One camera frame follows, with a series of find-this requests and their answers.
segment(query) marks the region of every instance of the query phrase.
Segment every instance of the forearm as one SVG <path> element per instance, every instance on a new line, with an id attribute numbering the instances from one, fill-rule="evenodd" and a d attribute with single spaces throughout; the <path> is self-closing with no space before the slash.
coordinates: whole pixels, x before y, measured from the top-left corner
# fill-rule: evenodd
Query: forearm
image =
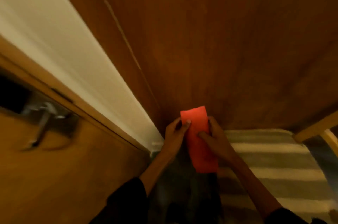
<path id="1" fill-rule="evenodd" d="M 171 159 L 172 157 L 169 155 L 159 152 L 149 167 L 141 174 L 140 180 L 144 185 L 147 196 L 149 196 L 164 169 L 170 164 Z"/>
<path id="2" fill-rule="evenodd" d="M 260 180 L 256 178 L 238 154 L 234 154 L 234 157 L 230 162 L 230 167 L 243 187 L 247 190 L 251 200 L 263 219 L 276 209 L 282 207 L 276 198 L 264 187 Z"/>

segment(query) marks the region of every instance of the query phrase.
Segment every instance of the folded red paper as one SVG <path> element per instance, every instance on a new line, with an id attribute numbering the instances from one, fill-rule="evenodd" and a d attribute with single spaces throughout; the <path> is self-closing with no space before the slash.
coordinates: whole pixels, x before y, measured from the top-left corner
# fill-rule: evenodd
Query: folded red paper
<path id="1" fill-rule="evenodd" d="M 181 120 L 185 124 L 191 120 L 190 128 L 186 133 L 186 143 L 192 165 L 198 173 L 212 173 L 218 171 L 217 157 L 211 152 L 204 140 L 197 134 L 205 131 L 209 134 L 209 119 L 204 106 L 181 111 Z"/>

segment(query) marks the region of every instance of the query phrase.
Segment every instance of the brown wooden wall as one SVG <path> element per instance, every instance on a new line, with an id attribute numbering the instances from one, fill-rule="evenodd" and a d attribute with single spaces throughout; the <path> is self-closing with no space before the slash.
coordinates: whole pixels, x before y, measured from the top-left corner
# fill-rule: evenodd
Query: brown wooden wall
<path id="1" fill-rule="evenodd" d="M 200 105 L 249 129 L 338 102 L 338 0 L 71 2 L 160 130 Z"/>

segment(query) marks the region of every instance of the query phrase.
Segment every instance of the striped mat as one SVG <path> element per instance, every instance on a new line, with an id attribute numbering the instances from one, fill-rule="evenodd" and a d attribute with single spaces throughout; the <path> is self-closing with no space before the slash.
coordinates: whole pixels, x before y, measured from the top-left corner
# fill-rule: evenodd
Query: striped mat
<path id="1" fill-rule="evenodd" d="M 309 150 L 283 130 L 227 131 L 234 149 L 277 198 L 307 222 L 312 217 L 332 223 L 328 212 L 333 192 Z M 220 162 L 217 174 L 226 223 L 262 223 L 235 174 Z"/>

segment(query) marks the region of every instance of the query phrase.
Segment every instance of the beige stripe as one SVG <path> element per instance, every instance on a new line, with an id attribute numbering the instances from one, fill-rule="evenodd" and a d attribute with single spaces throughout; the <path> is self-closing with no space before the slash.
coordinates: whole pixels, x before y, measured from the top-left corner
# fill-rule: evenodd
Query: beige stripe
<path id="1" fill-rule="evenodd" d="M 269 153 L 299 153 L 309 154 L 309 150 L 302 145 L 288 143 L 231 143 L 238 153 L 269 152 Z"/>
<path id="2" fill-rule="evenodd" d="M 256 209 L 249 196 L 221 194 L 222 205 L 239 208 Z M 332 200 L 309 200 L 295 198 L 277 198 L 280 204 L 295 213 L 327 213 L 329 212 Z"/>
<path id="3" fill-rule="evenodd" d="M 259 179 L 283 179 L 283 180 L 302 180 L 316 181 L 326 180 L 321 170 L 313 169 L 274 169 L 274 168 L 250 168 Z M 237 178 L 229 167 L 219 168 L 217 173 L 219 178 Z"/>

